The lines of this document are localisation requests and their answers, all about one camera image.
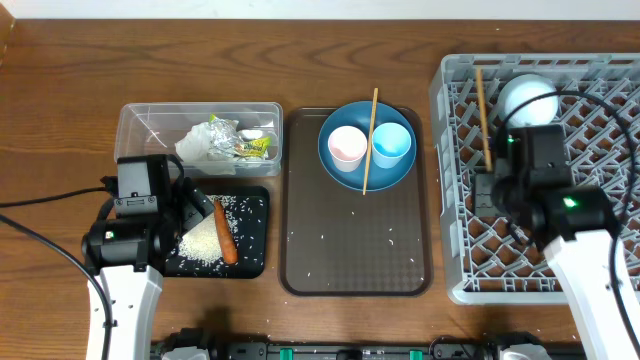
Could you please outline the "pile of white rice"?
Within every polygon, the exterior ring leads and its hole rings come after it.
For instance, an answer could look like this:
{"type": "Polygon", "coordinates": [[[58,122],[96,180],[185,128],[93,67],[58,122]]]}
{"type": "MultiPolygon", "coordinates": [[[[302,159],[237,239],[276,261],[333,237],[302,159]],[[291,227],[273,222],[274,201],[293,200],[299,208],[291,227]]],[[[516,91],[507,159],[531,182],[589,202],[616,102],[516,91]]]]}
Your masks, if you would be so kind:
{"type": "MultiPolygon", "coordinates": [[[[231,210],[236,204],[236,198],[234,196],[212,195],[209,196],[209,199],[212,203],[217,199],[222,204],[230,232],[234,239],[238,221],[231,210]]],[[[195,264],[196,270],[228,265],[222,257],[214,213],[182,237],[178,245],[178,255],[182,258],[182,267],[185,267],[185,263],[190,261],[195,264]]]]}

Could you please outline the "orange carrot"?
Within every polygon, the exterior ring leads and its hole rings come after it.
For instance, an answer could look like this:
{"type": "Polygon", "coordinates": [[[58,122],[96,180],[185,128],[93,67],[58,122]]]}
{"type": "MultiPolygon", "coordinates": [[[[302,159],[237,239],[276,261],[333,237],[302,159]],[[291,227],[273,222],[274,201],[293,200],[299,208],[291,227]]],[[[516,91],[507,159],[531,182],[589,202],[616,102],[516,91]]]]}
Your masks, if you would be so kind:
{"type": "Polygon", "coordinates": [[[238,253],[233,236],[230,232],[229,225],[226,220],[224,208],[222,207],[220,201],[217,199],[213,201],[213,204],[216,231],[222,257],[226,264],[233,265],[238,261],[238,253]]]}

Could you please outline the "white paper napkin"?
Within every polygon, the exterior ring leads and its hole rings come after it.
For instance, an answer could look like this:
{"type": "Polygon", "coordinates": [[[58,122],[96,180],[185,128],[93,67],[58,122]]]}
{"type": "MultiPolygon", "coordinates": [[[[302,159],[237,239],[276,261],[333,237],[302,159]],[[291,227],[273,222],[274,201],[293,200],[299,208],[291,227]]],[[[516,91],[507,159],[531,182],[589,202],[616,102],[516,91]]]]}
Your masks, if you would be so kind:
{"type": "Polygon", "coordinates": [[[257,139],[261,137],[270,137],[271,146],[268,148],[265,159],[261,158],[244,158],[234,157],[222,160],[209,160],[207,156],[209,148],[209,136],[206,126],[208,122],[194,125],[191,130],[180,141],[175,143],[177,155],[185,162],[203,163],[205,165],[204,173],[207,175],[237,175],[240,170],[257,168],[261,162],[269,158],[269,148],[275,144],[276,135],[267,130],[259,128],[248,128],[239,130],[238,134],[244,141],[257,139]]]}

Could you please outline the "light blue bowl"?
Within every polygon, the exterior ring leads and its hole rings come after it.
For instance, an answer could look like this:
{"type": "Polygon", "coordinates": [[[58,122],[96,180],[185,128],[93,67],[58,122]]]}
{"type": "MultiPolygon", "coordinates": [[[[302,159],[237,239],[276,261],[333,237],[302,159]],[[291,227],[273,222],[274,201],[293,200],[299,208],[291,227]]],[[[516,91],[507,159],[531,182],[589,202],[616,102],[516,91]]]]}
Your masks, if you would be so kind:
{"type": "MultiPolygon", "coordinates": [[[[553,82],[540,75],[525,74],[510,80],[500,91],[497,107],[504,120],[522,103],[556,90],[553,82]]],[[[559,98],[550,96],[531,102],[513,114],[508,127],[529,127],[550,124],[559,110],[559,98]]]]}

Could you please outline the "yellow green snack packet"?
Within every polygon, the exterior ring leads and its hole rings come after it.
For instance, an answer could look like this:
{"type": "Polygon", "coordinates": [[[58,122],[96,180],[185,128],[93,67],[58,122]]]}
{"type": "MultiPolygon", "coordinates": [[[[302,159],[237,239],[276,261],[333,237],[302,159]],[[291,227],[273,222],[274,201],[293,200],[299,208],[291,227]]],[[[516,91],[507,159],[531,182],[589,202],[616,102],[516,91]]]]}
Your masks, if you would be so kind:
{"type": "Polygon", "coordinates": [[[270,137],[261,137],[249,141],[241,140],[235,145],[235,152],[239,157],[265,159],[270,146],[270,137]]]}

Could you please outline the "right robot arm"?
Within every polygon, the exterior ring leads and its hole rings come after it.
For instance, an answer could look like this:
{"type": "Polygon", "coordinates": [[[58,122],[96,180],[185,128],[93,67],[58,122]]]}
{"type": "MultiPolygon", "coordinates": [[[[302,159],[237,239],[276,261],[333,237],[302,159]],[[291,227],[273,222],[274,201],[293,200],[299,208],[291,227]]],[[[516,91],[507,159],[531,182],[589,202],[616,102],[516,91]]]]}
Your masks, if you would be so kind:
{"type": "Polygon", "coordinates": [[[604,190],[578,185],[559,125],[506,128],[489,175],[495,211],[530,233],[567,299],[589,359],[639,356],[639,301],[604,190]]]}

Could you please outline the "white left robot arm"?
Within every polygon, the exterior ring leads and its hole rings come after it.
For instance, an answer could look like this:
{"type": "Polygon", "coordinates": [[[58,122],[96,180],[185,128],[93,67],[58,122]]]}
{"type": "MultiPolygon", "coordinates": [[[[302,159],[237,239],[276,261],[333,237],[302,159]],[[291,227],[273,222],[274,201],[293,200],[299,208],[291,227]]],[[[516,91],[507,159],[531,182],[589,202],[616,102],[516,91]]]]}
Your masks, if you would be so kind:
{"type": "Polygon", "coordinates": [[[210,219],[198,188],[109,199],[83,238],[89,273],[88,359],[148,359],[167,258],[182,236],[210,219]]]}

